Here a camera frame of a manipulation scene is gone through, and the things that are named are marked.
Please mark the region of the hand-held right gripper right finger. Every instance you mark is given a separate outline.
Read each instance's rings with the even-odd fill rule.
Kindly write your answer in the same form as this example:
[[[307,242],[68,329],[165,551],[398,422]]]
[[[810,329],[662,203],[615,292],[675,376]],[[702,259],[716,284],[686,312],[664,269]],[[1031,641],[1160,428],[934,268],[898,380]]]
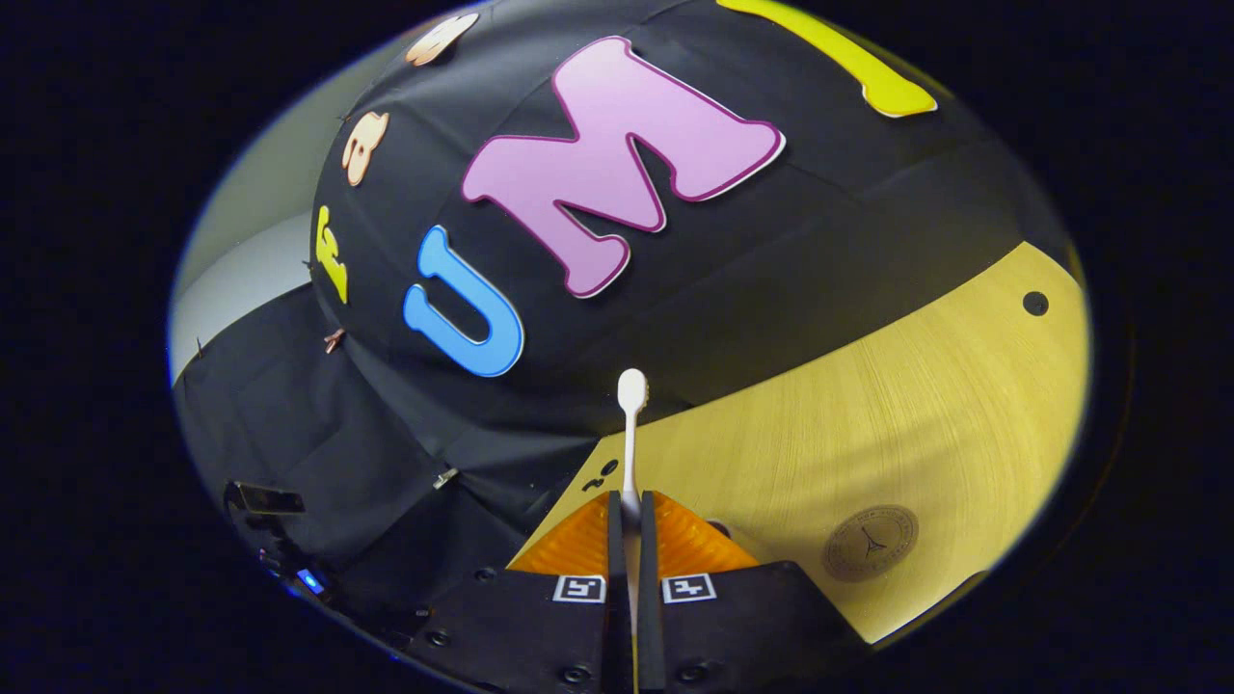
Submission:
[[[865,654],[797,563],[760,564],[671,496],[643,494],[639,692],[818,693]]]

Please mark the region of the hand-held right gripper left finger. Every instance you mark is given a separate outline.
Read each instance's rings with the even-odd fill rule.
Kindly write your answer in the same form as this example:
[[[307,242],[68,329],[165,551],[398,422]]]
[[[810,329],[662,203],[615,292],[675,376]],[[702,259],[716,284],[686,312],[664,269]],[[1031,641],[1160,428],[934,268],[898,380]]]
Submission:
[[[432,601],[407,654],[466,692],[631,693],[622,503],[594,496],[505,568]]]

